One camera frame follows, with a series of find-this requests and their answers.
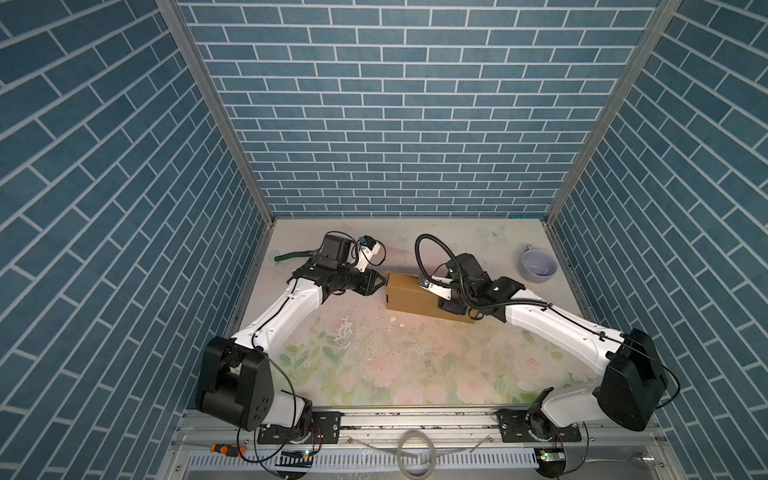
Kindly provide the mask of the brown cardboard box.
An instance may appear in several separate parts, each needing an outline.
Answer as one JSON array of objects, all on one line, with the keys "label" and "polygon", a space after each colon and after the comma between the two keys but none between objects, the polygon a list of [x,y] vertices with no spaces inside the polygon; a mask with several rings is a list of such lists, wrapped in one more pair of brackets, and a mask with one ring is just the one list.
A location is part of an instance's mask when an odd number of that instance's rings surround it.
[{"label": "brown cardboard box", "polygon": [[441,297],[420,287],[416,276],[388,273],[385,298],[386,308],[391,311],[466,324],[474,323],[467,314],[456,315],[441,309],[438,305]]}]

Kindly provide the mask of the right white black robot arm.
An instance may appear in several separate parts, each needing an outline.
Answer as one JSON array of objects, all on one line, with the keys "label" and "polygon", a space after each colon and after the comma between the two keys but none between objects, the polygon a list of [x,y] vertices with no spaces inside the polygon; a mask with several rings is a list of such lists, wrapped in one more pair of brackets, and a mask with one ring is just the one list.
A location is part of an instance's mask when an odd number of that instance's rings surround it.
[{"label": "right white black robot arm", "polygon": [[524,417],[534,438],[550,441],[568,427],[592,421],[609,420],[630,431],[647,427],[668,386],[649,335],[600,326],[554,306],[516,280],[492,279],[471,254],[450,259],[446,268],[445,277],[419,279],[440,307],[519,327],[590,369],[588,378],[572,387],[542,389]]}]

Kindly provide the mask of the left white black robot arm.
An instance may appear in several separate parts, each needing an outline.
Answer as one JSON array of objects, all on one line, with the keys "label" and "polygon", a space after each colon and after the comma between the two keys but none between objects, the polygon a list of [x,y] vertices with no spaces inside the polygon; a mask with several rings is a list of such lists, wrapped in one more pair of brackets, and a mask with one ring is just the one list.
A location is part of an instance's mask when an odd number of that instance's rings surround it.
[{"label": "left white black robot arm", "polygon": [[293,271],[286,289],[262,314],[229,337],[216,336],[203,350],[196,408],[248,432],[275,427],[283,441],[298,441],[313,428],[312,402],[294,387],[275,390],[271,355],[329,297],[370,296],[385,285],[373,258],[386,247],[371,236],[325,234],[320,247]]}]

